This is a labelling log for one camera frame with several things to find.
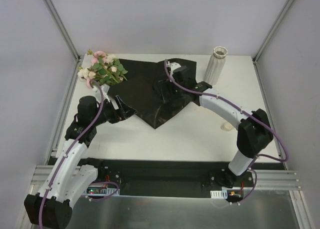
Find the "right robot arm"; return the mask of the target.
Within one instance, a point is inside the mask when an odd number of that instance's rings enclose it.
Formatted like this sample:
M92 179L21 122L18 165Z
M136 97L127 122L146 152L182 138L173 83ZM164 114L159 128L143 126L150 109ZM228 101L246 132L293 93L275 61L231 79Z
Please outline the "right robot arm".
M164 62L167 79L162 80L161 90L165 102L186 97L199 107L208 109L237 130L237 152L227 168L218 173L215 182L226 188L237 186L244 173L254 163L259 152L273 140L267 113L258 109L246 112L240 106L220 96L208 83L197 82L195 75L187 66L177 62Z

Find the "pink white flower bouquet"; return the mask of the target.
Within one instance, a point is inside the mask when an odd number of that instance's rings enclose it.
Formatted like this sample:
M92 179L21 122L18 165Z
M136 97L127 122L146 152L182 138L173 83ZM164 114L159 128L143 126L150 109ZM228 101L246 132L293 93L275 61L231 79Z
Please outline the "pink white flower bouquet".
M128 80L126 78L128 71L114 54L107 54L104 51L93 52L89 49L86 55L91 56L91 65L78 68L79 80L86 81L88 85L91 80L95 80L100 86L104 84L113 86Z

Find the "cream printed ribbon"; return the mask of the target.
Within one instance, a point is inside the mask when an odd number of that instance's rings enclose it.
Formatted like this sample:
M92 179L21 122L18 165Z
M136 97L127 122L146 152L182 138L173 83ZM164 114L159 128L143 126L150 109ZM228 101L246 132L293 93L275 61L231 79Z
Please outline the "cream printed ribbon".
M230 122L225 121L224 123L221 124L220 128L225 132L230 132L235 127Z

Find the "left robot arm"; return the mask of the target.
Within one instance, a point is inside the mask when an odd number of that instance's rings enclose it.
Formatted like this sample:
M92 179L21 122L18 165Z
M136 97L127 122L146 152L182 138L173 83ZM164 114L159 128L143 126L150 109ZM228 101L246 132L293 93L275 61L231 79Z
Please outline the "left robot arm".
M91 183L102 183L106 172L98 164L84 164L75 169L97 134L97 126L124 121L136 110L115 97L118 108L108 99L98 102L94 96L79 99L77 113L66 130L60 156L47 179L34 195L28 194L24 207L30 222L40 228L64 229L73 208Z

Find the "black wrapping paper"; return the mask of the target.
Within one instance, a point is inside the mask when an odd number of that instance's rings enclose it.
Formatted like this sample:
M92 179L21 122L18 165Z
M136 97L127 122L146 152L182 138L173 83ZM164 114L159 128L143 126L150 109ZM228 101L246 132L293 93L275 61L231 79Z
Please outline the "black wrapping paper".
M136 115L152 128L157 129L193 101L189 97L181 97L163 102L158 96L156 83L169 79L163 60L150 62L121 58L120 62L128 71L125 75L127 80L112 85L109 95L119 95L128 106L137 111Z

